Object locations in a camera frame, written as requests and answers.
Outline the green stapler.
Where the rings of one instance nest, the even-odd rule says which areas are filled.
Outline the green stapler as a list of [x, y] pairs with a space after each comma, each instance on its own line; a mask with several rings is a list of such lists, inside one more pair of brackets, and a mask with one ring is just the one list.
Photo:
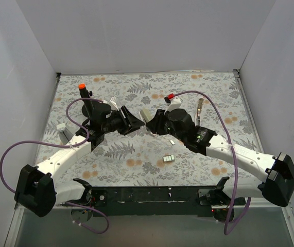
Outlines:
[[140, 110], [140, 117], [141, 117], [141, 120], [144, 121], [145, 123], [148, 123], [153, 119], [153, 117], [148, 109], [141, 109]]

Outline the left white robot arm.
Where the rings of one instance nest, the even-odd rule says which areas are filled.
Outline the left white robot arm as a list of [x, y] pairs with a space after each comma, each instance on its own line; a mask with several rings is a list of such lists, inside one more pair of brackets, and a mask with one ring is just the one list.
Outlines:
[[75, 178], [63, 187], [56, 187], [55, 183], [78, 160], [101, 144], [105, 134], [127, 135], [144, 125], [125, 106], [113, 110], [109, 104], [86, 100], [82, 111], [88, 118], [68, 142], [68, 148], [58, 150], [35, 166], [26, 165], [21, 169], [14, 199], [39, 217], [46, 216], [54, 205], [67, 201], [89, 205], [92, 186], [88, 182]]

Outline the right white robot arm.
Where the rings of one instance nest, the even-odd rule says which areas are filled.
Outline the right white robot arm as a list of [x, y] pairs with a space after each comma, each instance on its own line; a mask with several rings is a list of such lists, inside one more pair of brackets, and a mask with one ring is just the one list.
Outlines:
[[153, 134], [171, 135], [194, 153], [216, 158], [253, 175], [251, 183], [238, 182], [237, 186], [223, 186], [215, 191], [220, 204], [228, 204], [236, 197], [264, 198], [270, 203], [286, 207], [294, 192], [294, 164], [292, 158], [280, 153], [263, 154], [237, 144], [229, 144], [215, 131], [195, 125], [184, 109], [166, 111], [158, 109], [155, 116], [141, 110], [147, 129]]

